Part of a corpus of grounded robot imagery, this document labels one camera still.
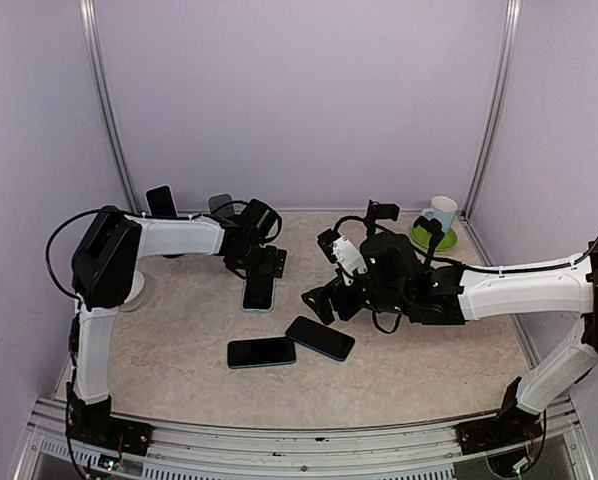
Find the folding phone stand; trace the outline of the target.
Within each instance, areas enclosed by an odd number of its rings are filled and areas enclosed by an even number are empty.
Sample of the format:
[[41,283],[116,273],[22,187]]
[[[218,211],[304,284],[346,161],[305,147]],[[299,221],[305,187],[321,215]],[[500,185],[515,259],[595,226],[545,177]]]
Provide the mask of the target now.
[[236,215],[234,205],[230,194],[212,196],[208,199],[209,217],[216,221],[232,220]]

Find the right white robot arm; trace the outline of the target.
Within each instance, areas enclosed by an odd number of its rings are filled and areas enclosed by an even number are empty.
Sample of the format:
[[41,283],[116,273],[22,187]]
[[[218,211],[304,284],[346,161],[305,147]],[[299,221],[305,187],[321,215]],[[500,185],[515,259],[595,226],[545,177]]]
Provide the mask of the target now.
[[319,245],[337,266],[326,285],[303,293],[326,325],[360,310],[393,313],[412,323],[463,325],[485,318],[537,312],[575,312],[579,319],[537,367],[506,391],[490,433],[514,442],[550,402],[598,365],[598,242],[567,259],[526,266],[483,268],[420,261],[404,234],[380,232],[355,246],[324,232]]

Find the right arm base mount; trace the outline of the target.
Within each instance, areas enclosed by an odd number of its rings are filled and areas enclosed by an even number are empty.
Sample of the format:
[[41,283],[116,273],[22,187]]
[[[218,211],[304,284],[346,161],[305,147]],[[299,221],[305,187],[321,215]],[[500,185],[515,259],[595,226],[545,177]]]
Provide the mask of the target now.
[[463,455],[472,455],[515,445],[542,436],[536,420],[502,420],[491,417],[462,422],[456,426],[457,440]]

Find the phone with light-blue case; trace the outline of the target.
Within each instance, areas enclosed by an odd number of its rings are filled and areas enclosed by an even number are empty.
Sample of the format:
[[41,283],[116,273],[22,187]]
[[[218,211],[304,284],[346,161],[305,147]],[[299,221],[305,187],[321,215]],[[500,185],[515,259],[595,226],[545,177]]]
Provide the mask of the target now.
[[250,272],[245,280],[242,309],[246,312],[270,312],[273,308],[274,285],[271,275]]

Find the phone with dark-blue case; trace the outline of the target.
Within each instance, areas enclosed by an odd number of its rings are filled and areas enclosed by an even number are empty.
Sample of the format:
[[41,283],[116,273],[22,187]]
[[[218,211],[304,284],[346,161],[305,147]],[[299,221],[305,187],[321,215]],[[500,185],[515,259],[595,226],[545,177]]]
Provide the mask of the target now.
[[295,343],[339,362],[347,359],[355,345],[353,337],[304,316],[298,316],[285,335]]

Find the phone with lilac case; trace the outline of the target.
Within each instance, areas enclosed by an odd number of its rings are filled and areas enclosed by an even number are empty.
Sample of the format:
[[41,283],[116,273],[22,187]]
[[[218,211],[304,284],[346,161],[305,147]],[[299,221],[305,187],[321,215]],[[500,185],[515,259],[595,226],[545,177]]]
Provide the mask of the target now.
[[145,199],[151,216],[165,219],[178,217],[172,191],[168,185],[147,190]]

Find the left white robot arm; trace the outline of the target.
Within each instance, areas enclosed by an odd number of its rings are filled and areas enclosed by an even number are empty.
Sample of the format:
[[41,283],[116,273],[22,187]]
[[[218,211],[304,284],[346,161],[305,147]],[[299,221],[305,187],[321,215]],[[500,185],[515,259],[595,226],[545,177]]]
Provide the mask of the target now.
[[108,363],[112,330],[121,307],[144,286],[139,259],[169,255],[207,255],[245,279],[251,274],[279,278],[286,252],[273,246],[281,233],[280,214],[252,199],[238,213],[223,203],[186,217],[136,214],[115,206],[91,211],[93,221],[72,259],[75,302],[69,352],[66,435],[106,445],[119,436],[121,422],[111,415]]

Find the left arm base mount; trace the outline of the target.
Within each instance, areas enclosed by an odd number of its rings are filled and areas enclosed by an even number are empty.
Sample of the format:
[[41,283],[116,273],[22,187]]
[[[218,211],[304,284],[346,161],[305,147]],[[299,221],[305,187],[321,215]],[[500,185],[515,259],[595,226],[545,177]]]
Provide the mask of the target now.
[[103,427],[70,424],[67,434],[84,444],[93,445],[121,454],[146,456],[154,427],[148,423],[111,417]]

